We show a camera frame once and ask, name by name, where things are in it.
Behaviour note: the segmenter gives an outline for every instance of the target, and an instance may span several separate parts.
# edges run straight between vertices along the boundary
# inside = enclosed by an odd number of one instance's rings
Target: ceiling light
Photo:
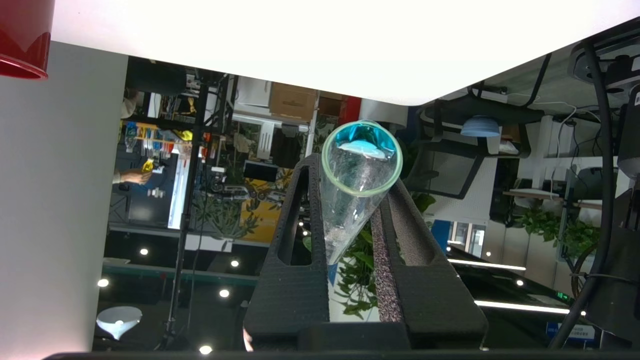
[[[545,307],[545,306],[534,306],[534,305],[523,305],[523,304],[508,304],[505,302],[493,302],[493,301],[482,301],[476,300],[476,305],[484,306],[484,307],[497,307],[500,309],[512,309],[512,310],[526,310],[526,311],[539,311],[541,313],[555,313],[555,314],[568,314],[569,309],[559,309],[558,307]],[[584,311],[581,312],[581,315],[587,315]]]
[[[203,355],[208,355],[213,351],[213,348],[211,348],[209,345],[202,345],[200,347],[200,353]]]
[[[458,260],[458,259],[447,259],[450,263],[454,264],[464,264],[464,265],[472,265],[472,266],[482,266],[485,268],[501,268],[501,269],[509,269],[509,270],[520,270],[524,271],[527,268],[522,266],[512,266],[512,265],[501,265],[501,264],[493,264],[493,263],[481,263],[479,261],[467,261],[467,260]]]

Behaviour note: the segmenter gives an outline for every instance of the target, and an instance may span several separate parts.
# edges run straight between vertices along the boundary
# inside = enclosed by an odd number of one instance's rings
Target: yellow object
[[[175,136],[178,136],[180,140],[190,142],[193,140],[193,133],[189,130],[180,131],[180,130],[172,130]]]
[[[142,165],[142,172],[151,172],[154,170],[154,160],[149,158],[147,162]]]

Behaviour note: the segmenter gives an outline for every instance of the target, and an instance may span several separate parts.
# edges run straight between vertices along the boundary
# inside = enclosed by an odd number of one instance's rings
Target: power cable
[[[611,228],[613,221],[613,200],[614,200],[614,183],[613,183],[613,146],[612,146],[612,129],[611,129],[611,112],[609,111],[609,100],[604,85],[604,77],[600,70],[598,58],[589,39],[583,40],[582,45],[587,59],[593,86],[595,87],[596,98],[598,99],[598,107],[602,121],[600,122],[602,130],[602,219],[600,227],[600,241],[591,267],[591,274],[601,274],[604,267],[609,244],[611,242]],[[562,326],[558,329],[556,336],[551,340],[549,348],[561,348],[569,338],[573,326],[578,321],[582,310],[587,306],[593,292],[598,284],[600,277],[587,277],[584,287],[579,296],[573,302],[569,313],[562,322]]]

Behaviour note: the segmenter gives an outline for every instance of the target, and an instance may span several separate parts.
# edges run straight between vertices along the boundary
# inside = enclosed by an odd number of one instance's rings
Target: wall
[[[91,349],[127,57],[52,43],[0,77],[0,358]]]
[[[490,257],[486,256],[487,251],[491,252]],[[503,224],[489,221],[482,258],[492,263],[524,266],[527,270],[518,274],[549,288],[571,293],[569,266],[558,262],[557,248],[551,242],[544,242],[542,236],[529,236],[524,229],[505,229]]]

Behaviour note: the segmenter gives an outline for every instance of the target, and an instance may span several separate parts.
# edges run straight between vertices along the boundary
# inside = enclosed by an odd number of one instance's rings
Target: black pole
[[[198,106],[196,108],[196,121],[193,126],[193,139],[191,141],[191,159],[189,159],[189,172],[187,173],[187,188],[184,193],[184,206],[182,208],[182,218],[180,220],[180,237],[178,238],[178,256],[175,260],[175,275],[173,277],[173,289],[171,292],[171,302],[169,305],[169,319],[166,322],[166,329],[161,343],[161,348],[167,346],[170,336],[173,336],[175,324],[175,313],[178,309],[178,296],[180,295],[180,278],[184,266],[184,247],[187,239],[187,232],[191,224],[191,203],[193,201],[193,187],[195,183],[196,171],[198,168],[198,153],[200,152],[200,141],[202,139],[202,127],[204,126],[205,111],[207,109],[207,96],[209,95],[209,84],[200,84],[198,92]]]
[[[536,79],[536,83],[533,85],[533,91],[531,92],[529,101],[527,101],[524,105],[522,105],[523,108],[526,108],[529,105],[533,104],[533,102],[536,100],[536,96],[538,96],[538,90],[540,90],[540,85],[542,85],[542,80],[545,78],[545,73],[547,72],[549,61],[551,60],[551,54],[552,53],[548,53],[545,56],[545,59],[542,61],[542,67],[540,68],[540,72],[538,73],[538,78]]]

